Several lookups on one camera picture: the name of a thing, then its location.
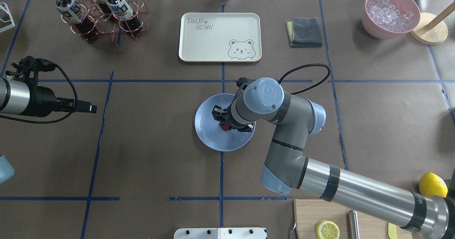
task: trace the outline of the blue plate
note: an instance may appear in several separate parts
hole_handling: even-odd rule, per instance
[[[205,100],[198,108],[194,118],[194,128],[200,140],[212,150],[232,151],[243,147],[256,129],[252,132],[239,132],[237,130],[223,131],[218,125],[219,122],[213,119],[212,110],[215,105],[221,108],[227,108],[234,100],[234,95],[230,93],[221,93],[214,95]]]

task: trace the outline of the pink bowl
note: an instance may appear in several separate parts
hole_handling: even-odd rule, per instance
[[[394,39],[397,37],[401,37],[411,30],[413,30],[417,24],[419,24],[419,21],[421,20],[421,11],[419,10],[419,7],[417,4],[414,2],[414,0],[390,0],[391,3],[396,5],[397,8],[400,9],[400,11],[408,12],[411,11],[414,14],[414,17],[411,19],[412,24],[409,27],[409,30],[406,32],[392,32],[389,30],[386,30],[384,28],[381,28],[379,25],[377,25],[373,20],[370,18],[368,15],[368,3],[374,0],[367,0],[364,5],[364,12],[362,14],[362,24],[364,25],[365,30],[372,35],[373,37],[379,38],[379,39]]]

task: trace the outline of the cutting board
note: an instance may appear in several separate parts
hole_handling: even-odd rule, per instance
[[[335,222],[340,229],[340,239],[350,239],[348,211],[350,209],[337,203],[324,200],[294,200],[294,217],[297,222],[299,239],[317,239],[316,226],[322,220]],[[360,238],[388,239],[387,222],[359,214]],[[412,239],[411,232],[397,227],[397,239]]]

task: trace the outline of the folded cloth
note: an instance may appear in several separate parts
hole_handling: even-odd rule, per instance
[[[321,47],[322,36],[317,18],[294,18],[286,21],[289,46],[293,48]]]

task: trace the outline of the black band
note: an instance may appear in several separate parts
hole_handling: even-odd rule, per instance
[[[308,166],[308,158],[305,157],[304,168],[302,169],[302,175],[300,176],[299,184],[297,184],[296,189],[300,189],[300,186],[302,186],[302,182],[304,181],[305,172],[307,171],[307,166]]]
[[[447,192],[447,197],[455,197],[455,190],[449,189]]]
[[[248,119],[245,119],[245,118],[240,114],[239,110],[237,109],[237,103],[235,103],[235,111],[237,112],[237,115],[239,115],[241,119],[250,122],[250,124],[254,122],[254,121],[249,121]]]
[[[281,146],[283,146],[283,147],[292,148],[293,150],[299,150],[299,151],[301,151],[301,152],[304,151],[304,149],[301,148],[301,147],[297,147],[297,146],[294,146],[294,145],[291,145],[291,144],[287,144],[286,142],[282,142],[282,141],[279,141],[279,140],[274,139],[274,138],[272,139],[272,142],[273,142],[273,143],[276,143],[276,144],[278,144],[278,145],[281,145]]]
[[[416,233],[422,229],[422,225],[424,224],[426,218],[426,200],[421,194],[417,194],[415,192],[411,193],[414,196],[414,213],[412,214],[409,223],[400,228]]]
[[[449,224],[447,225],[447,230],[442,239],[452,239],[455,236],[455,205],[447,198],[444,198],[444,200],[449,209]]]
[[[330,202],[335,197],[340,181],[340,168],[335,165],[330,165],[330,173],[328,175],[327,185],[320,199]]]
[[[269,122],[272,124],[279,124],[284,119],[286,114],[288,114],[290,105],[291,105],[291,95],[287,92],[284,92],[283,103],[281,104],[280,108],[278,109],[278,112],[275,115],[275,117],[272,118],[271,120],[269,120]]]
[[[8,101],[10,101],[10,96],[11,96],[11,87],[10,87],[10,83],[8,82],[8,80],[2,78],[3,81],[5,81],[5,84],[6,84],[6,96],[5,96],[5,101],[3,101],[3,104],[0,106],[0,111],[2,111],[6,105],[8,105]]]

